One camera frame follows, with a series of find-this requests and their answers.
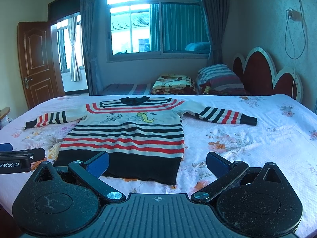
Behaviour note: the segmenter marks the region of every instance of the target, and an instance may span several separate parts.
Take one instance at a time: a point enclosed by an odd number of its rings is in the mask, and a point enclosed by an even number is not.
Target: bed sheet
[[[110,84],[103,95],[149,95],[153,84]]]
[[[85,103],[115,100],[125,96],[61,97],[44,102],[0,131],[0,143],[12,143],[14,150],[43,147],[53,161],[58,148],[76,122],[49,125],[24,131],[26,121],[45,112],[60,111]],[[135,179],[100,177],[102,181],[129,193],[187,193],[189,196],[216,178],[206,167],[206,155],[215,151],[229,161],[242,160],[252,167],[277,163],[303,204],[303,218],[296,234],[313,237],[317,231],[317,116],[286,95],[253,96],[167,96],[194,100],[212,107],[240,111],[257,117],[257,126],[222,125],[185,115],[185,153],[175,186]],[[12,204],[32,173],[0,175],[0,204],[11,214]]]

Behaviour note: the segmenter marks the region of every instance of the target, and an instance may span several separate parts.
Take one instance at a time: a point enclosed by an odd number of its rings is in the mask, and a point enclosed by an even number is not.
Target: bed headboard
[[[245,60],[241,54],[233,59],[233,71],[241,79],[244,88],[254,96],[285,94],[302,102],[303,86],[298,74],[290,67],[284,67],[279,73],[271,56],[261,47],[256,47]]]

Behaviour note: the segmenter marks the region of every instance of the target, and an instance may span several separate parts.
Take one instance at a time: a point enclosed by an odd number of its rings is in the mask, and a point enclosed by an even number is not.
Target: yellow dinosaur print
[[[137,116],[141,117],[142,121],[147,122],[147,123],[152,123],[155,120],[154,118],[152,120],[149,120],[147,118],[147,112],[137,113]]]

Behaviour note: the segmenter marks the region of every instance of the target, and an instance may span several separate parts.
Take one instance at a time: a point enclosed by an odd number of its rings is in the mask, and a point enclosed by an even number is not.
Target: door
[[[51,24],[20,22],[17,38],[20,74],[29,109],[64,96],[58,54],[55,55],[58,49],[52,47],[52,43],[57,45],[57,34],[55,29],[51,31]]]

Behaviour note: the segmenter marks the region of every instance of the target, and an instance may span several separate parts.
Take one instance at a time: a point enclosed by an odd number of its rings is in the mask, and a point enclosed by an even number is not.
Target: sweater collar
[[[150,98],[143,96],[143,97],[136,97],[136,98],[129,98],[129,97],[125,97],[125,98],[121,98],[121,103],[128,105],[128,106],[138,106],[138,105],[142,105],[144,102],[148,101]]]

